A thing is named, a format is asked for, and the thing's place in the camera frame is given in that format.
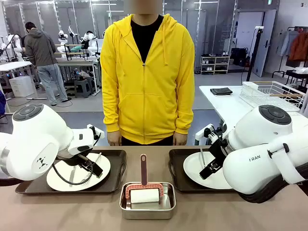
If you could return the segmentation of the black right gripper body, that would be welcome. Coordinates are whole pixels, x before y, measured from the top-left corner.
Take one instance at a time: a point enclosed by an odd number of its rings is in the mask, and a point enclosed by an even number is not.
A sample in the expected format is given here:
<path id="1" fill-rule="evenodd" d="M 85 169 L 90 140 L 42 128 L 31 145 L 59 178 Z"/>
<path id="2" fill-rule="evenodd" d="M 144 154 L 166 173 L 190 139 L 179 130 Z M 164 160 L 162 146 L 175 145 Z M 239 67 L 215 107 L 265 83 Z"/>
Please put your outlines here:
<path id="1" fill-rule="evenodd" d="M 217 139 L 211 141 L 211 146 L 209 148 L 209 152 L 214 156 L 214 160 L 211 161 L 211 164 L 223 164 L 226 156 L 227 156 L 227 140 L 226 139 Z"/>

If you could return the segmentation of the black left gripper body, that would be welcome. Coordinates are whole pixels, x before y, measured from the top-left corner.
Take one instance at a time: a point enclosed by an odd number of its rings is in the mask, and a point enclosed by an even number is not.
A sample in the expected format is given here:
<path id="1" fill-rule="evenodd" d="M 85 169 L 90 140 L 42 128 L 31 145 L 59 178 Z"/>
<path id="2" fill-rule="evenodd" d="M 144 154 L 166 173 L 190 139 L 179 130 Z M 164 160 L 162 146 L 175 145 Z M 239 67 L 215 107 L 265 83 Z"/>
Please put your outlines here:
<path id="1" fill-rule="evenodd" d="M 81 156 L 82 154 L 74 155 L 72 158 L 64 158 L 64 157 L 57 157 L 57 160 L 64 161 L 69 166 L 77 166 L 80 165 Z"/>

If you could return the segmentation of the person's right hand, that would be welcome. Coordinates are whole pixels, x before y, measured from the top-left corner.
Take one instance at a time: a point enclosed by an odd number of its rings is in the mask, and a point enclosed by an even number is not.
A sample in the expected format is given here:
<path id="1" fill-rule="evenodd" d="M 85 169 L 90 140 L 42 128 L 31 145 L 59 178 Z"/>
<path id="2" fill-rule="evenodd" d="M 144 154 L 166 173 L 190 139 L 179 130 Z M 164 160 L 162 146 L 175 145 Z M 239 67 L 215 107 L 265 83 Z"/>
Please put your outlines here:
<path id="1" fill-rule="evenodd" d="M 110 146 L 121 146 L 122 145 L 122 136 L 120 131 L 107 132 L 107 140 Z"/>

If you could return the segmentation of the person's left hand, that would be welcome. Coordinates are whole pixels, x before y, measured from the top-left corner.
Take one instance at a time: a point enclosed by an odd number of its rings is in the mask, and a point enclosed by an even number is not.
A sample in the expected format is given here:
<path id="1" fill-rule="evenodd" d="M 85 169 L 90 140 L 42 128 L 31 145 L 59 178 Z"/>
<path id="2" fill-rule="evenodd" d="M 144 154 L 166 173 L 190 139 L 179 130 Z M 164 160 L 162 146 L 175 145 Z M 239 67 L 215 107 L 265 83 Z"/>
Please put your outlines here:
<path id="1" fill-rule="evenodd" d="M 180 134 L 175 132 L 173 135 L 173 145 L 174 146 L 184 146 L 187 144 L 187 134 Z"/>

